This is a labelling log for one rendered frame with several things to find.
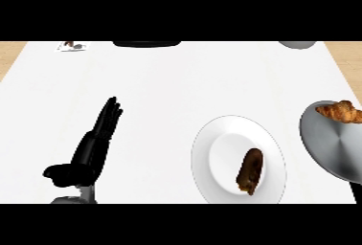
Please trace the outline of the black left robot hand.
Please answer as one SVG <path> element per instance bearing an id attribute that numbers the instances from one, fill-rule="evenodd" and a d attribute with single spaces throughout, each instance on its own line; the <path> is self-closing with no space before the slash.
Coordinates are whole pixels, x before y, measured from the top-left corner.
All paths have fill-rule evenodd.
<path id="1" fill-rule="evenodd" d="M 94 184 L 104 165 L 109 143 L 122 109 L 115 98 L 109 98 L 92 129 L 84 134 L 69 164 L 45 168 L 42 176 L 58 188 L 88 187 Z"/>

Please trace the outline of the white round plate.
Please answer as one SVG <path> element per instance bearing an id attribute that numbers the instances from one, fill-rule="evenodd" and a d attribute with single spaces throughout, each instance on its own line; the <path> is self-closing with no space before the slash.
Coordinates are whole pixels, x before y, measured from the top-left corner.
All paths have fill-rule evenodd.
<path id="1" fill-rule="evenodd" d="M 256 148 L 262 167 L 252 195 L 239 189 L 236 176 L 246 152 Z M 221 116 L 202 127 L 191 146 L 190 168 L 197 190 L 209 203 L 276 204 L 286 171 L 277 143 L 261 125 L 240 116 Z"/>

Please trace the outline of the dark brown croissant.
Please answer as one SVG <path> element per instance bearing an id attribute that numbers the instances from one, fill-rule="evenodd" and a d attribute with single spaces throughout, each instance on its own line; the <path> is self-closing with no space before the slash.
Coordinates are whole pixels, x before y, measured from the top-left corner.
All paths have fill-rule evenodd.
<path id="1" fill-rule="evenodd" d="M 262 153 L 256 148 L 252 148 L 245 155 L 242 167 L 236 176 L 236 184 L 240 191 L 248 195 L 253 194 L 253 190 L 259 180 L 262 168 Z"/>

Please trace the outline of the grey metal pan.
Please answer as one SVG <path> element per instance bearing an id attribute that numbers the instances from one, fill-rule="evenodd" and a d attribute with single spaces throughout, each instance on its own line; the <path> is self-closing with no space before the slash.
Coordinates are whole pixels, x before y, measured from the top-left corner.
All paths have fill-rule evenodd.
<path id="1" fill-rule="evenodd" d="M 304 148 L 324 171 L 348 182 L 351 195 L 362 205 L 362 123 L 342 123 L 316 112 L 329 100 L 314 102 L 299 118 Z"/>

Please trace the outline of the golden brown croissant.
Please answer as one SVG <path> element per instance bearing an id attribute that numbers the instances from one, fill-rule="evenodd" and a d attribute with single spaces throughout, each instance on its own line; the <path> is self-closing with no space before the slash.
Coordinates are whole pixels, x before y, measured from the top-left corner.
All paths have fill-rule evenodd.
<path id="1" fill-rule="evenodd" d="M 348 100 L 317 106 L 314 111 L 335 122 L 362 123 L 362 111 L 352 107 Z"/>

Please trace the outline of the black round object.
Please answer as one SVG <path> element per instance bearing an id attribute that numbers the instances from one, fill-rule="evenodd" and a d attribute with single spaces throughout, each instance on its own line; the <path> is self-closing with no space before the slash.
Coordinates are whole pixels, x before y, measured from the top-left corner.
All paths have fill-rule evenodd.
<path id="1" fill-rule="evenodd" d="M 159 48 L 177 46 L 180 41 L 113 41 L 116 47 Z"/>

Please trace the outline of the grey round object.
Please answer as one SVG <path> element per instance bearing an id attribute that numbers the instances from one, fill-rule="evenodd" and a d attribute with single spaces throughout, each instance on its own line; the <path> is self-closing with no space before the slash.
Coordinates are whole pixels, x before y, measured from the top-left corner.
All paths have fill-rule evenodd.
<path id="1" fill-rule="evenodd" d="M 282 41 L 280 44 L 289 49 L 304 50 L 314 44 L 313 41 Z"/>

